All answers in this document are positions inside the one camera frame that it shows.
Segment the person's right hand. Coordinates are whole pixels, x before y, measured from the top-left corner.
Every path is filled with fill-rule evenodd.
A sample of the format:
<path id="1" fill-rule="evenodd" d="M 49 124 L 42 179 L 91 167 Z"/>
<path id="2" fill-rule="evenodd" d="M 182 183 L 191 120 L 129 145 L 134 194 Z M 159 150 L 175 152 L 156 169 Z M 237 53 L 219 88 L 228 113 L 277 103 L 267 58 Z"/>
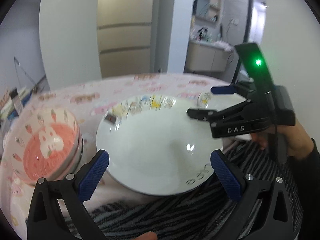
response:
<path id="1" fill-rule="evenodd" d="M 296 160 L 305 159 L 314 149 L 313 140 L 309 137 L 304 127 L 296 119 L 295 126 L 270 126 L 267 130 L 258 133 L 251 133 L 251 139 L 260 145 L 263 150 L 267 147 L 267 135 L 284 135 L 287 142 L 287 154 Z"/>

